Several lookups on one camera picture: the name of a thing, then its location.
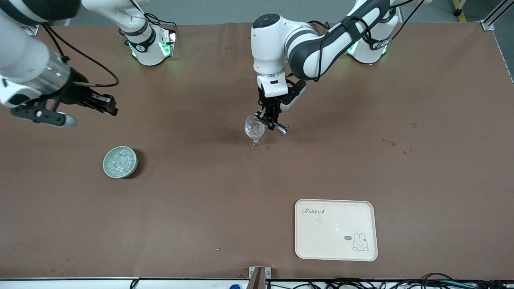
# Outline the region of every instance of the table surface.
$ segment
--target table surface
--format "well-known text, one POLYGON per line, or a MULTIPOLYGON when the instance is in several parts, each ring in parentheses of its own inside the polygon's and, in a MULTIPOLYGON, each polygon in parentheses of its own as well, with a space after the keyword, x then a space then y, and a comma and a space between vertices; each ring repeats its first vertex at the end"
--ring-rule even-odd
POLYGON ((155 67, 113 27, 56 30, 119 76, 98 91, 120 111, 62 107, 79 122, 64 130, 2 109, 0 276, 512 278, 514 87, 478 23, 409 24, 371 66, 341 57, 258 151, 250 24, 181 26, 155 67), (120 145, 140 159, 131 179, 102 171, 120 145), (299 259, 301 198, 370 202, 376 261, 299 259))

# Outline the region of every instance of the bowl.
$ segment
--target bowl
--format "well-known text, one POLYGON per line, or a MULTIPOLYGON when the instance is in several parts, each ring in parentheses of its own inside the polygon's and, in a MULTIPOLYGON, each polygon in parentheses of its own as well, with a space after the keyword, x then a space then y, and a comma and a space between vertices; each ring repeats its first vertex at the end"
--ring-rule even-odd
POLYGON ((137 155, 125 146, 115 147, 103 158, 103 171, 112 178, 130 176, 137 167, 137 155))

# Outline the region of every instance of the metal bracket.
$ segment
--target metal bracket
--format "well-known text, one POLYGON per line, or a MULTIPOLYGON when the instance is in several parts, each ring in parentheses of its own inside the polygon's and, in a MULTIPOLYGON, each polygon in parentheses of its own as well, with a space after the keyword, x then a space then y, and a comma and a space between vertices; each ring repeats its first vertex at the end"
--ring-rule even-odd
POLYGON ((482 26, 482 30, 484 30, 484 31, 494 31, 494 26, 492 24, 486 25, 484 23, 484 20, 480 20, 480 25, 482 26))
POLYGON ((271 267, 264 267, 264 266, 248 267, 248 278, 252 277, 253 272, 255 271, 255 268, 257 268, 257 267, 262 267, 264 269, 264 272, 266 273, 265 274, 266 279, 270 279, 271 278, 271 267))

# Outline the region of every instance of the stain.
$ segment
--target stain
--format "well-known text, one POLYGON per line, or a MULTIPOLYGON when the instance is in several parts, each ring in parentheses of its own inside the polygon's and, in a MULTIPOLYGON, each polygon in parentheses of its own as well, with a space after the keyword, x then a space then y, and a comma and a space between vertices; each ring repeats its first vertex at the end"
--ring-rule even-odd
POLYGON ((411 148, 411 150, 409 150, 409 151, 403 151, 403 154, 404 154, 404 155, 406 155, 406 154, 408 154, 408 153, 410 153, 410 152, 412 152, 412 148, 411 148))
POLYGON ((396 145, 396 143, 392 140, 388 140, 388 139, 383 139, 382 142, 387 142, 388 144, 391 145, 391 148, 394 147, 396 145))

